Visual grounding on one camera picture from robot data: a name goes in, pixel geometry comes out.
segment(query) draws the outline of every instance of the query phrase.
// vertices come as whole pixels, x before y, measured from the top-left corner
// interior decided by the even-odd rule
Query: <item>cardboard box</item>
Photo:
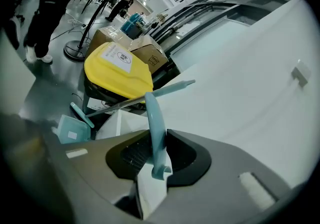
[[[148,64],[151,74],[168,62],[161,46],[149,35],[133,40],[129,51]]]
[[[120,29],[115,29],[113,26],[99,28],[91,40],[90,46],[86,52],[86,58],[95,49],[107,42],[115,42],[123,46],[125,49],[129,49],[132,39]]]

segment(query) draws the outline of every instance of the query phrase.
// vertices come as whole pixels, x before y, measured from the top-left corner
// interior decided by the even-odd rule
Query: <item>round black base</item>
[[[82,48],[79,48],[79,44],[79,40],[69,41],[65,44],[63,52],[71,60],[84,62],[88,50],[88,45],[82,45]]]

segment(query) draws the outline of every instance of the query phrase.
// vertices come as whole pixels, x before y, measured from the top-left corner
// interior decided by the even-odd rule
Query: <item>yellow lid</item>
[[[148,65],[115,42],[95,49],[85,60],[84,71],[92,83],[128,99],[153,91]]]

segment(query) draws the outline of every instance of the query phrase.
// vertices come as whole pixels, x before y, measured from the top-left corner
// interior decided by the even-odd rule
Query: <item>white shoe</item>
[[[42,60],[44,63],[50,63],[52,62],[52,56],[50,54],[47,54],[46,56],[42,58],[36,58],[37,60]]]
[[[26,51],[26,53],[25,53],[26,61],[29,63],[35,63],[37,60],[35,48],[27,45],[25,47],[25,51]]]

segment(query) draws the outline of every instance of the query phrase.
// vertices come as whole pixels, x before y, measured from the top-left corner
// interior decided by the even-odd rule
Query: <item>gray floor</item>
[[[88,23],[98,5],[94,3],[90,4],[85,12],[81,14],[87,0],[79,1],[71,0],[66,12],[77,20]],[[17,9],[19,14],[23,14],[25,17],[25,21],[21,27],[22,40],[28,31],[29,24],[34,12],[38,8],[38,4],[39,0],[23,0],[22,5]],[[98,15],[95,23],[101,24],[92,26],[89,32],[90,38],[93,37],[95,31],[99,28],[110,25],[115,27],[121,26],[121,23],[117,19],[114,19],[113,23],[107,22],[105,16],[108,15],[108,10],[105,10],[102,15]],[[72,19],[72,17],[67,14],[61,18],[59,26],[51,36],[52,39],[73,27],[72,24],[68,24],[69,19]],[[83,32],[80,27],[74,31]],[[27,61],[24,61],[29,70],[36,76],[36,81],[25,100],[24,106],[19,112],[22,118],[35,122],[50,121],[52,126],[57,127],[62,114],[70,117],[74,116],[70,109],[71,102],[75,102],[79,107],[82,107],[82,100],[80,98],[83,99],[84,95],[84,63],[66,58],[63,52],[65,43],[81,39],[82,34],[80,32],[65,33],[50,43],[48,53],[53,57],[52,64],[46,64],[39,60],[35,64],[29,64]],[[22,60],[26,59],[22,43],[17,52]]]

